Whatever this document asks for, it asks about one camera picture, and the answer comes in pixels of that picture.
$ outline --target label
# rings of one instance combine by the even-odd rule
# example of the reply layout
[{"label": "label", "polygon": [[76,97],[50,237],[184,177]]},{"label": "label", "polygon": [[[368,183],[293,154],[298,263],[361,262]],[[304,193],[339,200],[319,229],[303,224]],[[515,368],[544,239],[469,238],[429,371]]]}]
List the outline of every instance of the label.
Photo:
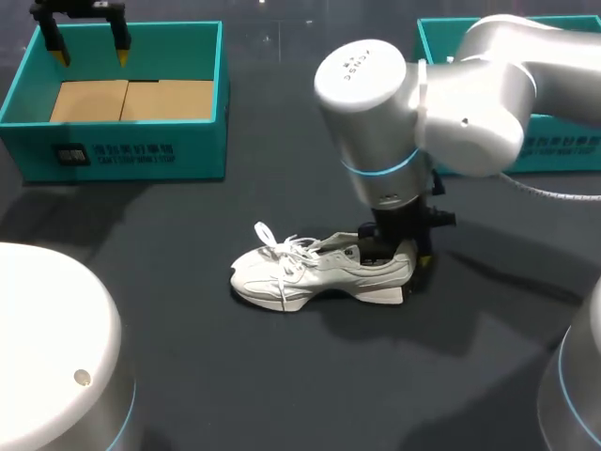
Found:
[{"label": "label", "polygon": [[54,155],[58,163],[63,166],[89,166],[90,160],[87,158],[83,144],[55,144],[53,145]]},{"label": "label", "polygon": [[171,164],[176,154],[171,144],[95,144],[94,158],[100,164]]},{"label": "label", "polygon": [[532,156],[591,155],[601,144],[601,136],[541,136],[527,137],[518,159]]},{"label": "label", "polygon": [[364,50],[362,54],[357,56],[351,56],[347,61],[345,61],[342,67],[345,69],[344,79],[348,82],[353,78],[354,74],[357,73],[357,70],[361,68],[361,66],[367,61],[370,53],[369,50]]}]

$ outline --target blue led ring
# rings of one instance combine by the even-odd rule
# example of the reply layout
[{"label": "blue led ring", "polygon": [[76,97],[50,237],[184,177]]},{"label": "blue led ring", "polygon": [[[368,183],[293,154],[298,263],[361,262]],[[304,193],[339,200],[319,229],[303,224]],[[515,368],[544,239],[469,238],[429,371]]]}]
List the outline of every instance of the blue led ring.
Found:
[{"label": "blue led ring", "polygon": [[352,172],[354,174],[357,174],[359,176],[363,176],[363,177],[387,176],[388,174],[391,174],[392,172],[398,171],[402,167],[407,166],[411,162],[411,160],[413,160],[415,158],[415,156],[417,155],[418,150],[419,150],[418,148],[416,148],[415,150],[413,150],[413,152],[405,160],[403,160],[401,163],[399,163],[399,164],[397,164],[397,165],[395,165],[393,167],[389,167],[388,169],[383,169],[381,171],[360,171],[359,169],[355,169],[354,167],[350,167],[344,161],[342,161],[342,164],[350,172]]}]

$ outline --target white cylinder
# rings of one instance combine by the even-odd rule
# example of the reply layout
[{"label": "white cylinder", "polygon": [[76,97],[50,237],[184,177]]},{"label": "white cylinder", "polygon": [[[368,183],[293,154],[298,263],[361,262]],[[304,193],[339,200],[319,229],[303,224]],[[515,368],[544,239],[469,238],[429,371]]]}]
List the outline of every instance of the white cylinder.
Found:
[{"label": "white cylinder", "polygon": [[574,318],[543,377],[538,418],[548,449],[601,448],[601,281]]},{"label": "white cylinder", "polygon": [[0,451],[139,450],[119,315],[81,263],[0,243],[0,368]]}]

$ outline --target shoe sole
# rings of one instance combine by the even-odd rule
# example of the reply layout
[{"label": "shoe sole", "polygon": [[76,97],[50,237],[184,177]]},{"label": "shoe sole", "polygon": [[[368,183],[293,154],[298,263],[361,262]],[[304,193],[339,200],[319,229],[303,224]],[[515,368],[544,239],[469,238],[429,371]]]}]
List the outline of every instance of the shoe sole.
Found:
[{"label": "shoe sole", "polygon": [[[383,288],[374,291],[362,291],[359,293],[351,293],[346,290],[344,290],[344,292],[363,303],[397,305],[403,303],[404,301],[404,292],[402,287]],[[276,312],[289,313],[298,312],[306,303],[311,301],[319,293],[320,292],[317,292],[311,296],[286,301],[285,303],[282,303],[281,301],[266,301],[264,299],[256,299],[241,293],[238,293],[238,295],[242,299],[248,301],[249,303],[253,303],[254,305],[258,305],[259,307],[263,307],[268,310],[274,310]]]}]

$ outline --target cardboard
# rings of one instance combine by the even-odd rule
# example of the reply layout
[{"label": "cardboard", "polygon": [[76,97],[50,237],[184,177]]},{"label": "cardboard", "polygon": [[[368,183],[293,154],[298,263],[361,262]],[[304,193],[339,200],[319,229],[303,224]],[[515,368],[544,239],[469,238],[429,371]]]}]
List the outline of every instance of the cardboard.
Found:
[{"label": "cardboard", "polygon": [[60,86],[50,121],[119,121],[127,88],[127,80],[65,82]]},{"label": "cardboard", "polygon": [[213,82],[130,82],[121,120],[210,119]]}]

